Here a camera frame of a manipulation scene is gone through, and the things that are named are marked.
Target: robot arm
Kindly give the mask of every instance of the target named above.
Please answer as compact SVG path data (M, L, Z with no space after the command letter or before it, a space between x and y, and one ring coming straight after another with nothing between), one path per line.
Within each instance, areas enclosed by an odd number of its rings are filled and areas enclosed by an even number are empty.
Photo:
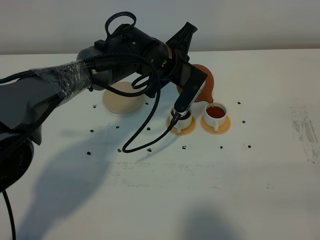
M112 20L129 16L133 24L120 25L113 34L108 31ZM207 74L188 63L188 51L193 33L190 23L163 43L135 27L136 17L130 12L113 15L105 24L106 40L98 40L82 50L77 61L69 64L33 69L0 79L0 193L15 183L28 169L33 158L33 142L41 144L41 124L59 105L85 89L108 89L127 97L145 94L156 98L153 109L132 138L125 144L125 153L157 142L184 116L200 94ZM133 88L137 93L125 93L111 87L125 77L138 73L141 77ZM183 88L174 104L175 117L159 138L141 147L127 146L145 128L156 110L161 88L173 82Z

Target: table surface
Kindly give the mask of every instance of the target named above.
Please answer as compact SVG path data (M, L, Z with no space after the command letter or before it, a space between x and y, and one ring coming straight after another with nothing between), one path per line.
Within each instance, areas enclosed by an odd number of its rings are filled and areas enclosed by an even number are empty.
M230 130L205 132L200 102L192 134L168 134L152 152L118 152L154 100L117 115L102 91L82 92L46 120L29 170L7 190L18 240L320 239L320 49L189 56L211 70ZM2 55L0 75L75 58ZM177 97L173 84L163 88L151 130L132 147L166 129ZM0 216L0 239L9 239L2 197Z

